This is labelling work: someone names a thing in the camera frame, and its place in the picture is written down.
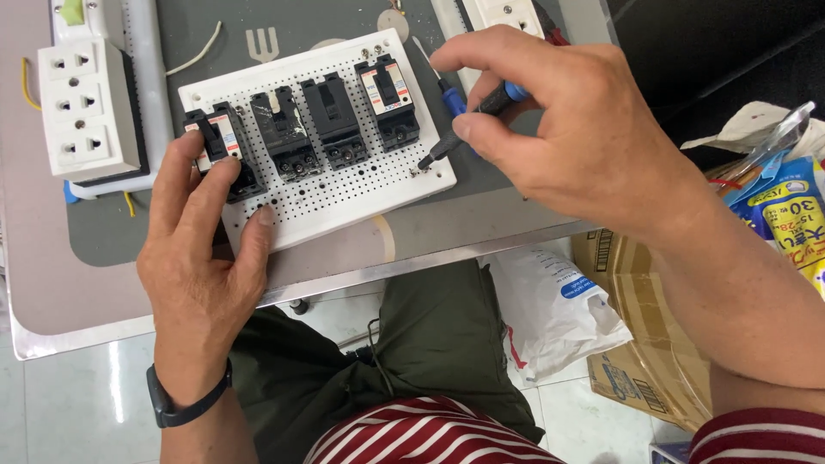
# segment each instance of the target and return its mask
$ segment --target white tile floor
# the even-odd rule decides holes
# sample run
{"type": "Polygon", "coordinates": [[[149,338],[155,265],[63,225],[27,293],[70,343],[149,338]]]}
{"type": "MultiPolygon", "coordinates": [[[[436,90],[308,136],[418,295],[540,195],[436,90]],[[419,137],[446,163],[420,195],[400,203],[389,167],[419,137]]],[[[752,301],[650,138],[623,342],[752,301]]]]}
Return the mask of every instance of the white tile floor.
{"type": "MultiPolygon", "coordinates": [[[[309,313],[295,317],[340,343],[378,317],[383,289],[377,282],[312,298],[309,313]]],[[[145,386],[153,343],[150,334],[23,363],[0,334],[0,463],[157,464],[160,432],[145,386]]],[[[584,360],[542,384],[523,390],[547,430],[542,447],[570,464],[641,464],[652,441],[690,436],[592,393],[584,360]]]]}

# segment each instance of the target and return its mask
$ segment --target fingernail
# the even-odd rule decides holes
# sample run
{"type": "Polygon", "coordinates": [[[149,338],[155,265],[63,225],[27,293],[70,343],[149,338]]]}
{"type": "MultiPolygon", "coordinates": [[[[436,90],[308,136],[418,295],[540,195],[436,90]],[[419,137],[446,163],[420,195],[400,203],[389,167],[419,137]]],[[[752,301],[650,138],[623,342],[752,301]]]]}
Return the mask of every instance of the fingernail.
{"type": "Polygon", "coordinates": [[[267,227],[272,227],[272,221],[275,219],[275,212],[272,210],[272,206],[264,205],[259,211],[258,222],[267,227]]]}
{"type": "Polygon", "coordinates": [[[466,115],[458,115],[453,120],[453,131],[460,139],[465,142],[467,141],[469,138],[469,123],[467,122],[466,115]]]}

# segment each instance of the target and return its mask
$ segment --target hand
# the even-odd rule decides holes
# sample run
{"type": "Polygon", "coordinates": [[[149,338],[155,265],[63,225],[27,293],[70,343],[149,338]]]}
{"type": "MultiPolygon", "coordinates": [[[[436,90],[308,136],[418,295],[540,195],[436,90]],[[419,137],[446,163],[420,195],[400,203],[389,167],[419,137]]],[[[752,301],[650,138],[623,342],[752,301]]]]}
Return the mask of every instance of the hand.
{"type": "Polygon", "coordinates": [[[203,148],[196,130],[167,148],[138,256],[157,330],[155,369],[181,406],[198,401],[223,376],[232,343],[266,285],[273,224],[272,209],[264,206],[243,228],[235,262],[212,259],[212,238],[240,162],[222,159],[202,182],[192,161],[203,148]]]}
{"type": "Polygon", "coordinates": [[[657,244],[719,203],[659,127],[613,45],[555,47],[494,26],[448,40],[431,63],[483,71],[468,108],[505,78],[534,97],[502,115],[505,122],[545,109],[536,137],[478,113],[458,116],[453,128],[522,195],[548,208],[657,244]]]}

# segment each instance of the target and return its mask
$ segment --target watch strap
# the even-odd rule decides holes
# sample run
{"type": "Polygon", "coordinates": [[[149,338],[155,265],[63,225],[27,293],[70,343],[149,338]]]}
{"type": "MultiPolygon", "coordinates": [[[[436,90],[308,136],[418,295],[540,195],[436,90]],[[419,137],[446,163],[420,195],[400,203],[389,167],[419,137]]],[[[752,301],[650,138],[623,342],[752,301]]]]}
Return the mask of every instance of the watch strap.
{"type": "Polygon", "coordinates": [[[158,374],[155,372],[154,364],[146,371],[146,380],[149,387],[149,397],[152,399],[152,406],[154,407],[155,419],[158,422],[159,428],[179,427],[183,424],[189,424],[191,421],[201,417],[208,411],[220,397],[224,394],[227,388],[232,386],[232,362],[227,358],[226,372],[212,391],[206,394],[203,398],[198,400],[195,404],[187,406],[181,410],[175,410],[172,399],[158,379],[158,374]]]}

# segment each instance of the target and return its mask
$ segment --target screwdriver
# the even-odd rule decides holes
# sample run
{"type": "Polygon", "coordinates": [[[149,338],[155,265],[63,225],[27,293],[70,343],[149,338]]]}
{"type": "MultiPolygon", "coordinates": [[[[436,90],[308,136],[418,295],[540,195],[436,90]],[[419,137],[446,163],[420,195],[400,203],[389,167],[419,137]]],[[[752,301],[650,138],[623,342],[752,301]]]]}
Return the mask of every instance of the screwdriver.
{"type": "MultiPolygon", "coordinates": [[[[429,64],[430,57],[427,56],[427,52],[424,51],[424,47],[421,46],[421,42],[418,41],[416,36],[412,36],[412,41],[415,42],[415,45],[424,55],[424,58],[429,64]]],[[[465,114],[467,112],[467,105],[465,105],[464,100],[461,99],[459,91],[451,86],[450,83],[447,82],[447,79],[442,78],[438,71],[433,69],[432,72],[436,73],[436,77],[438,78],[438,88],[441,89],[441,101],[444,102],[453,117],[465,114]]]]}
{"type": "MultiPolygon", "coordinates": [[[[495,90],[490,92],[490,94],[478,104],[478,107],[474,109],[473,112],[499,116],[510,105],[523,102],[529,96],[530,93],[522,86],[508,81],[502,81],[495,90]]],[[[418,168],[421,170],[429,168],[430,164],[444,159],[450,151],[460,147],[463,143],[464,141],[455,134],[455,131],[451,130],[447,132],[446,135],[441,137],[441,140],[438,141],[436,146],[432,147],[430,153],[418,162],[418,168]]]]}

